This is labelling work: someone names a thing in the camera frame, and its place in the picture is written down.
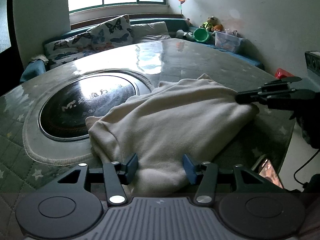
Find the cream sweatshirt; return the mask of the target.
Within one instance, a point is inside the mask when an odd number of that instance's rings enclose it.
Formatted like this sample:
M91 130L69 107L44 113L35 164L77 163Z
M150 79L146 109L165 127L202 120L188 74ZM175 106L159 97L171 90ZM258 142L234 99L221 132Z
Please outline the cream sweatshirt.
M187 183L182 158L210 161L259 112L240 105L236 92L208 75L162 81L151 93L132 96L104 116L85 123L101 161L138 157L138 170L125 186L130 197L161 197Z

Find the red plastic stool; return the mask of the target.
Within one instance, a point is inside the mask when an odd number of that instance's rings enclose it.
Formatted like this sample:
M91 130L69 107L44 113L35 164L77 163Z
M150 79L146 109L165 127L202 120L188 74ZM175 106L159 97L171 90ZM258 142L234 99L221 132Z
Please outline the red plastic stool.
M274 74L274 77L276 79L284 79L284 78L287 78L287 77L294 77L293 74L287 72L286 70L282 69L282 68L278 68Z

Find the clear plastic storage box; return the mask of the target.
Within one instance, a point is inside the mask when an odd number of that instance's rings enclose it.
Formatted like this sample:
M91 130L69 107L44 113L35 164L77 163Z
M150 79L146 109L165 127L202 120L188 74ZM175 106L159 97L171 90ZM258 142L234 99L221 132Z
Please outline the clear plastic storage box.
M215 31L215 46L221 49L238 53L244 42L243 38L229 35L220 31Z

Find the smartphone with lit screen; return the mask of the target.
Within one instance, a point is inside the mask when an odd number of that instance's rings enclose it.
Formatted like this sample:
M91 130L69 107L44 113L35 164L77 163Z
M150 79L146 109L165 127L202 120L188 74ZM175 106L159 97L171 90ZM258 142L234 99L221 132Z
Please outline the smartphone with lit screen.
M275 171L270 159L265 154L258 158L251 170L274 183L274 185L277 185L282 189L284 188L281 179Z

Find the green plastic bucket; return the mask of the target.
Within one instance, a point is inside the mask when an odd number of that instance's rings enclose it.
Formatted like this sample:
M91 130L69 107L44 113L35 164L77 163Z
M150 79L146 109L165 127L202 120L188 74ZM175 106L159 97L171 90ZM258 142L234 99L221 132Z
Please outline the green plastic bucket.
M195 29L193 32L193 36L195 40L200 43L206 43L210 38L210 34L204 28Z

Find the black round induction cooktop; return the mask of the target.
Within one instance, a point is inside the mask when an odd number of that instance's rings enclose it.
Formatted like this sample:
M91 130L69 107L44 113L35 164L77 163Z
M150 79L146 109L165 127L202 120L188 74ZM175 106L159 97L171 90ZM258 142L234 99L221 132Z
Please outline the black round induction cooktop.
M55 141L77 141L88 137L85 120L108 111L138 95L137 79L108 72L89 75L65 85L42 106L38 124L41 132Z

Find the plush toy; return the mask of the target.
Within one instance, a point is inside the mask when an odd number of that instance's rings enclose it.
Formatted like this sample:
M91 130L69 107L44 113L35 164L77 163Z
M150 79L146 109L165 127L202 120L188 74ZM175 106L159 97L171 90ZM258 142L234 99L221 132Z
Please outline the plush toy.
M209 17L207 18L206 22L203 22L200 25L200 28L206 29L208 32L214 32L214 31L223 31L224 27L223 25L219 24L219 21L215 17Z

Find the green quilted star tablecloth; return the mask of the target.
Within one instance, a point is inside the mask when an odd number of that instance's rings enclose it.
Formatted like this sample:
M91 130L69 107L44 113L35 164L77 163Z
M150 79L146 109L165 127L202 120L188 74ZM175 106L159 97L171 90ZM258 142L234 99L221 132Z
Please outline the green quilted star tablecloth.
M15 218L18 202L68 170L62 161L99 160L88 139L58 142L37 126L44 102L64 85L91 74L120 72L154 89L161 81L195 79L202 74L234 90L252 90L272 75L241 59L198 43L170 40L133 44L61 65L22 83L1 97L1 239L22 239Z

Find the grey stuffed toy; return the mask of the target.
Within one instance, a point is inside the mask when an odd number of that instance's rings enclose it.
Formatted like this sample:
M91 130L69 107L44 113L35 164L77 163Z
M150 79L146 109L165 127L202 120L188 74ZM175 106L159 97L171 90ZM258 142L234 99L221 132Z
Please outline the grey stuffed toy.
M190 42L195 42L195 37L193 36L193 33L191 32L185 32L183 30L178 30L176 31L176 38L182 39L182 40L187 40Z

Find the white pillow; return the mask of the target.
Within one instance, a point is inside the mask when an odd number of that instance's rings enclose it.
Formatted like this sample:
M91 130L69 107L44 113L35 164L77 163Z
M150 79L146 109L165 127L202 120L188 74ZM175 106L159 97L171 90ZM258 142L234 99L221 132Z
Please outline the white pillow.
M131 25L133 43L145 43L171 39L164 21Z

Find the blue sofa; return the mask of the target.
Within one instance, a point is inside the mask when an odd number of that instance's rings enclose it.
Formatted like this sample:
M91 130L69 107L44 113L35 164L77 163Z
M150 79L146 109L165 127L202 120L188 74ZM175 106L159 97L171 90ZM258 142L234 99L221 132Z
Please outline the blue sofa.
M25 82L45 72L58 80L122 70L135 72L155 83L196 79L207 74L224 85L266 76L262 65L239 54L188 39L184 19L133 24L127 15L118 16L72 35L52 38L44 53L23 72Z

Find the long butterfly pillow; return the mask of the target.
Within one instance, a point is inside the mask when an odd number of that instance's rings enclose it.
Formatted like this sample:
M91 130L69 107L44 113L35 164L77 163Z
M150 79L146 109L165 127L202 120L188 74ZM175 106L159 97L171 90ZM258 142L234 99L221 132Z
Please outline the long butterfly pillow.
M81 33L62 40L52 41L44 45L49 69L94 54L92 35Z

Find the large butterfly pillow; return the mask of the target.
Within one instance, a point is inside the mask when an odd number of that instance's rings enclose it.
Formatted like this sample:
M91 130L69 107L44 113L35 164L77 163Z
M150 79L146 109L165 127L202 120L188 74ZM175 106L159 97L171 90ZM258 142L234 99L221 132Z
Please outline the large butterfly pillow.
M131 45L133 42L133 31L128 15L103 22L88 32L91 34L92 48L98 52Z

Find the dark wooden door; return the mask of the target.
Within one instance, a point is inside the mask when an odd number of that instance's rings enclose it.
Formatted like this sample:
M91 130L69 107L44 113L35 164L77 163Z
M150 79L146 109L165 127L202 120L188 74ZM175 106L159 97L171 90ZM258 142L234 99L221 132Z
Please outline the dark wooden door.
M1 95L20 84L23 64L20 58L13 0L1 0Z

